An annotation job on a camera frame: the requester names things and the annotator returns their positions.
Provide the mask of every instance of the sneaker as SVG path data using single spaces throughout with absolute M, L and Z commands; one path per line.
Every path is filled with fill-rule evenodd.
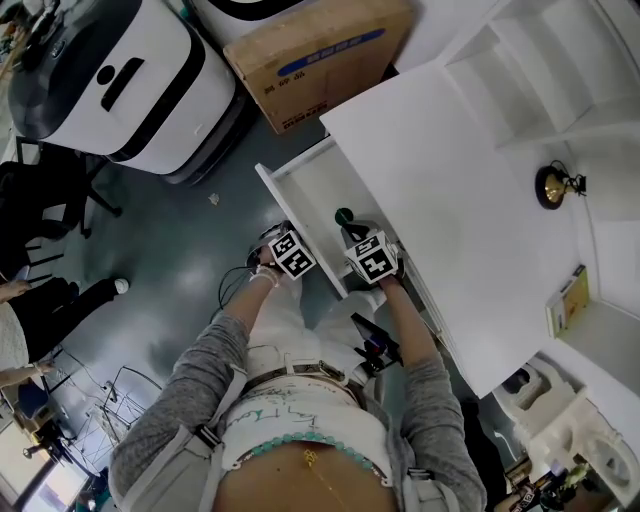
M 116 285 L 118 295 L 124 295 L 129 291 L 129 281 L 127 281 L 126 279 L 122 279 L 121 277 L 118 279 L 114 279 L 113 284 Z

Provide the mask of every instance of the blue stripe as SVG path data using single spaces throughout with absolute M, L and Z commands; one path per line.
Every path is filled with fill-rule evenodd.
M 324 60 L 336 53 L 343 52 L 348 50 L 349 48 L 354 48 L 355 46 L 359 46 L 361 44 L 367 43 L 369 41 L 373 41 L 374 39 L 378 39 L 382 34 L 385 33 L 385 29 L 379 28 L 372 32 L 367 32 L 366 34 L 362 34 L 360 36 L 355 36 L 350 39 L 346 39 L 344 41 L 340 41 L 331 46 L 327 46 L 322 50 L 318 50 L 317 52 L 311 53 L 302 57 L 301 59 L 294 60 L 293 62 L 287 64 L 286 66 L 280 68 L 278 71 L 278 76 L 287 76 L 291 73 L 298 71 L 299 69 L 306 68 L 315 62 L 319 62 Z

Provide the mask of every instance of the black office chair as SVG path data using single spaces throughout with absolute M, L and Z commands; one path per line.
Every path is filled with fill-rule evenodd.
M 40 160 L 35 165 L 24 163 L 23 145 L 40 147 Z M 58 254 L 31 262 L 28 250 L 39 247 L 26 245 L 35 238 L 60 240 L 76 226 L 85 238 L 91 230 L 85 226 L 87 198 L 110 212 L 114 217 L 122 215 L 121 208 L 107 203 L 92 187 L 98 173 L 107 160 L 73 150 L 38 143 L 24 137 L 16 137 L 18 162 L 0 164 L 0 275 L 11 280 L 23 267 L 41 265 L 63 255 Z M 87 172 L 89 159 L 98 159 Z M 62 220 L 43 219 L 44 210 L 65 205 Z M 51 277 L 42 276 L 30 282 Z
M 24 165 L 22 155 L 23 144 L 36 144 L 25 137 L 17 137 L 18 162 Z M 33 237 L 45 237 L 59 240 L 73 231 L 80 224 L 80 231 L 85 238 L 91 236 L 91 230 L 85 227 L 85 206 L 87 198 L 93 199 L 98 205 L 111 213 L 114 217 L 122 215 L 121 208 L 114 208 L 104 200 L 92 187 L 93 180 L 108 163 L 103 157 L 76 153 L 72 149 L 37 143 L 40 147 L 40 161 L 37 166 L 47 172 L 55 169 L 52 180 L 47 180 L 48 186 L 42 188 L 44 195 L 40 197 L 43 210 L 58 204 L 65 204 L 65 212 L 61 221 L 42 219 L 40 213 L 39 232 Z M 94 167 L 87 172 L 90 160 L 97 160 Z

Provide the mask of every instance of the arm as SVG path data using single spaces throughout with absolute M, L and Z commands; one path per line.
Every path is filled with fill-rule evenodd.
M 113 451 L 114 498 L 126 495 L 180 425 L 194 430 L 214 415 L 233 378 L 230 365 L 245 367 L 249 331 L 272 287 L 266 278 L 250 282 L 180 356 L 158 400 Z
M 484 510 L 486 491 L 464 444 L 460 404 L 431 333 L 394 278 L 381 284 L 408 374 L 402 434 L 411 444 L 418 466 L 433 471 L 436 480 L 454 492 L 463 512 Z
M 13 384 L 27 380 L 30 377 L 39 377 L 43 373 L 50 372 L 54 369 L 49 363 L 36 364 L 27 368 L 15 368 L 12 370 L 4 370 L 0 372 L 0 389 Z
M 19 297 L 24 292 L 31 289 L 31 285 L 26 281 L 12 281 L 0 284 L 0 304 Z

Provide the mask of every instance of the cardboard box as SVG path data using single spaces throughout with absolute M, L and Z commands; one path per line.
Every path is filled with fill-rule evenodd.
M 412 19 L 407 0 L 318 0 L 224 54 L 283 133 L 378 84 Z

